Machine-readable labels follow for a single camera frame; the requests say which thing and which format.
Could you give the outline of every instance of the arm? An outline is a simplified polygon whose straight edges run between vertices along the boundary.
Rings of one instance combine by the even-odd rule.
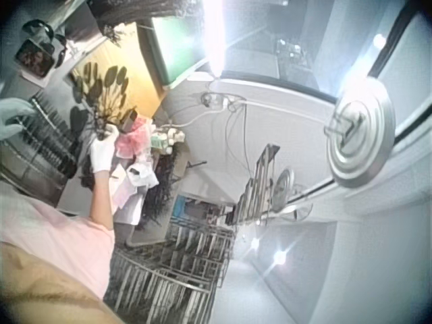
[[[109,171],[100,171],[94,174],[90,218],[94,223],[105,226],[107,230],[112,230],[114,225],[108,181]]]
[[[115,151],[115,140],[119,132],[114,125],[107,125],[105,139],[95,138],[90,148],[90,158],[94,172],[94,188],[90,219],[96,224],[112,230],[113,213],[109,193],[109,170]]]

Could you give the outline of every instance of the metal rack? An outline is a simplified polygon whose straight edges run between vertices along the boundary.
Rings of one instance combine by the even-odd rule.
[[[172,218],[163,243],[119,248],[139,263],[221,287],[234,240],[230,229]]]
[[[208,322],[215,285],[152,269],[118,250],[111,259],[111,269],[104,301],[128,323]]]
[[[23,131],[0,142],[0,175],[22,192],[56,205],[77,170],[81,144],[43,93],[29,102],[35,114],[15,120]]]
[[[233,225],[250,223],[261,220],[262,214],[267,214],[271,208],[271,196],[273,191],[275,156],[280,147],[268,144],[258,161],[256,162],[255,176],[250,178],[244,194],[236,206]]]

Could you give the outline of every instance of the metal disc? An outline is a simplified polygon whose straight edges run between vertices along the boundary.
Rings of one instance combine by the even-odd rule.
[[[284,169],[276,181],[273,196],[271,197],[271,206],[275,212],[281,211],[288,202],[294,186],[294,171]]]
[[[347,133],[353,125],[350,121],[356,127]],[[367,78],[346,90],[327,129],[327,159],[335,181],[347,188],[370,182],[381,171],[394,143],[394,108],[384,85]]]

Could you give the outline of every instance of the window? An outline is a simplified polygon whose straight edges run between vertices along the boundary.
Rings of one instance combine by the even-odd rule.
[[[404,0],[262,2],[225,8],[229,47],[223,77],[298,87],[333,100],[368,74],[405,5]]]

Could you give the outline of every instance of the pink shirt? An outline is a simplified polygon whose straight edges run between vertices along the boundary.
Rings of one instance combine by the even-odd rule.
[[[0,181],[0,240],[55,265],[92,290],[107,291],[114,231],[18,194]]]

